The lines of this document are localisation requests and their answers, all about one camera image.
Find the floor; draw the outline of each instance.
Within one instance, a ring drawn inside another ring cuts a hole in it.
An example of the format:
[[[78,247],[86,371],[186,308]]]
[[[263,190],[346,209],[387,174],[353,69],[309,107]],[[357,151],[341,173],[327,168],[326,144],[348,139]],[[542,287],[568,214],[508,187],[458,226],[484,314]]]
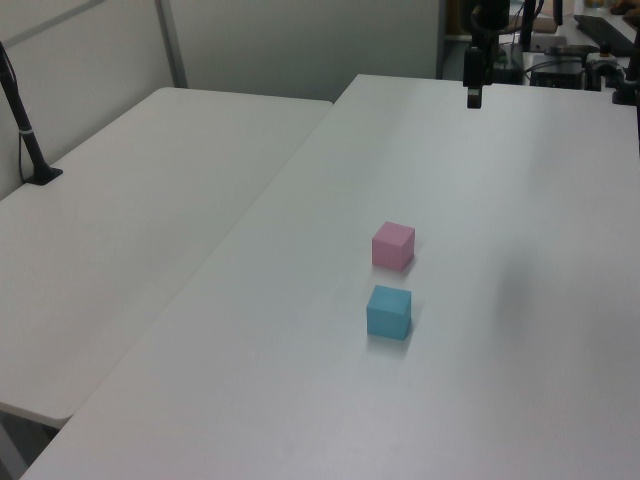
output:
[[[0,480],[18,480],[57,433],[54,428],[0,413]]]

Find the cube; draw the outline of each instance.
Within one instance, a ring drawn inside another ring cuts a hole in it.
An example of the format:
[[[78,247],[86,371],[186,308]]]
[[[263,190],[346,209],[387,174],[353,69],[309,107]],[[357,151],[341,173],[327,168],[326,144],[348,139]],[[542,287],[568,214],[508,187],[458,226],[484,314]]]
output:
[[[415,228],[384,222],[371,242],[372,263],[401,272],[413,259]]]
[[[376,285],[367,304],[367,333],[404,340],[411,327],[411,292]]]

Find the blue cube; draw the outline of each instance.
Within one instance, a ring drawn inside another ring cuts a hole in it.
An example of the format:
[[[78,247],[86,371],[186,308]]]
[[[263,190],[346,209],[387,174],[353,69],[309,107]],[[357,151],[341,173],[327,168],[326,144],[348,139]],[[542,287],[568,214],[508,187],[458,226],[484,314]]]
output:
[[[367,304],[367,333],[404,340],[411,327],[411,292],[376,285]]]

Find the tabletop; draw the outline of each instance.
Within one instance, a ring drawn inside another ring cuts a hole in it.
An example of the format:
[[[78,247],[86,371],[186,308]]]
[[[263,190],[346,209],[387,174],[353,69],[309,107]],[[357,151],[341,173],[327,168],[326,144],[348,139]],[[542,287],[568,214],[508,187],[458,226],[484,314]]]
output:
[[[60,427],[331,107],[162,89],[0,202],[0,410]]]
[[[25,480],[635,479],[635,110],[465,106],[357,77]],[[412,291],[405,342],[367,336],[377,284]]]

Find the black stand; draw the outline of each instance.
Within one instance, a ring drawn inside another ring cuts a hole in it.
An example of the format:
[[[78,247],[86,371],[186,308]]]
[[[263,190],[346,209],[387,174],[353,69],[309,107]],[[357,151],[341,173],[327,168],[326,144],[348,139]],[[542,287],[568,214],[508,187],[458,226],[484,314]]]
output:
[[[29,122],[29,117],[18,93],[18,84],[11,69],[11,64],[9,63],[9,57],[7,57],[7,52],[5,52],[2,43],[0,43],[0,83],[2,83],[2,89],[7,96],[7,101],[18,124],[20,136],[24,140],[31,161],[33,162],[33,176],[25,180],[25,183],[46,185],[54,178],[60,176],[62,170],[52,168],[44,161],[40,146],[36,140],[36,135],[33,133],[31,122]]]

